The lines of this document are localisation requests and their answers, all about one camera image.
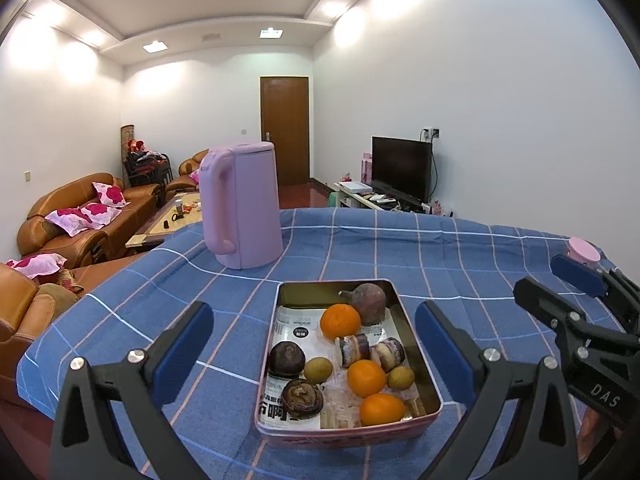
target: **orange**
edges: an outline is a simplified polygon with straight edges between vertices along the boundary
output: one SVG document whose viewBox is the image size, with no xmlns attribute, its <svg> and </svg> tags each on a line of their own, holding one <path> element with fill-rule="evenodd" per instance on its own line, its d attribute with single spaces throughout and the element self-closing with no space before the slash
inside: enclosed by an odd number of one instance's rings
<svg viewBox="0 0 640 480">
<path fill-rule="evenodd" d="M 405 414 L 404 402 L 389 394 L 373 394 L 360 405 L 360 422 L 363 426 L 398 422 Z"/>
<path fill-rule="evenodd" d="M 359 397 L 378 393 L 386 384 L 382 367 L 368 359 L 354 362 L 347 370 L 347 382 L 351 391 Z"/>
<path fill-rule="evenodd" d="M 322 313 L 320 330 L 331 342 L 337 337 L 357 334 L 360 330 L 360 314 L 351 305 L 337 303 Z"/>
</svg>

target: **silver screw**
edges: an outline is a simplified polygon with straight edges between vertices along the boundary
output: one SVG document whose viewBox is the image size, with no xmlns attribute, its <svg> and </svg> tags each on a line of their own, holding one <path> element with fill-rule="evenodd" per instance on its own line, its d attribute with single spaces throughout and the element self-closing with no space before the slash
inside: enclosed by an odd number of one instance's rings
<svg viewBox="0 0 640 480">
<path fill-rule="evenodd" d="M 546 356 L 542 362 L 547 368 L 549 368 L 549 370 L 555 370 L 558 368 L 558 361 L 556 361 L 556 358 L 551 355 Z"/>
<path fill-rule="evenodd" d="M 490 363 L 495 363 L 500 360 L 500 352 L 495 348 L 486 348 L 484 352 L 482 352 L 482 355 Z"/>
<path fill-rule="evenodd" d="M 81 357 L 74 357 L 73 359 L 71 359 L 71 362 L 69 363 L 69 367 L 72 370 L 79 370 L 83 366 L 84 366 L 84 359 L 82 359 Z"/>
<path fill-rule="evenodd" d="M 127 355 L 127 361 L 129 361 L 130 363 L 133 363 L 133 364 L 139 363 L 144 358 L 145 358 L 145 351 L 144 350 L 132 350 Z"/>
</svg>

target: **pink electric kettle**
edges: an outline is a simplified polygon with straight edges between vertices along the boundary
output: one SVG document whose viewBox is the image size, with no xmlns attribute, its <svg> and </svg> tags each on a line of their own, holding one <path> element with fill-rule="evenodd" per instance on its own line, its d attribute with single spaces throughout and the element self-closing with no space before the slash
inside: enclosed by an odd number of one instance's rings
<svg viewBox="0 0 640 480">
<path fill-rule="evenodd" d="M 213 148 L 200 164 L 202 226 L 209 250 L 230 269 L 249 269 L 282 254 L 273 144 Z"/>
</svg>

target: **wooden door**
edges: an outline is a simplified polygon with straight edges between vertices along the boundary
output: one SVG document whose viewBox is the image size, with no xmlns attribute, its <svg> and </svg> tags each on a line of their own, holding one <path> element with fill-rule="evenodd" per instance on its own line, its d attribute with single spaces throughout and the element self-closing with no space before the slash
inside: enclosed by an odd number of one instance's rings
<svg viewBox="0 0 640 480">
<path fill-rule="evenodd" d="M 261 77 L 262 140 L 275 146 L 280 186 L 309 182 L 309 78 Z"/>
</svg>

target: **coffee table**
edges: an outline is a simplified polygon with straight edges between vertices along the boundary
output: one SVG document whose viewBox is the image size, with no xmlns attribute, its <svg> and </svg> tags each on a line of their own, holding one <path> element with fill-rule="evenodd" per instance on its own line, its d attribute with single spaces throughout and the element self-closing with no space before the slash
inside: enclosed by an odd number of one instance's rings
<svg viewBox="0 0 640 480">
<path fill-rule="evenodd" d="M 172 216 L 176 212 L 175 205 L 178 200 L 182 200 L 184 205 L 191 205 L 200 201 L 200 194 L 197 192 L 176 194 L 129 239 L 126 246 L 139 252 L 151 250 L 164 242 L 168 235 L 175 233 L 178 229 L 202 220 L 202 212 L 194 208 L 190 213 L 185 214 L 183 218 L 173 221 Z M 169 222 L 168 229 L 164 228 L 165 221 Z"/>
</svg>

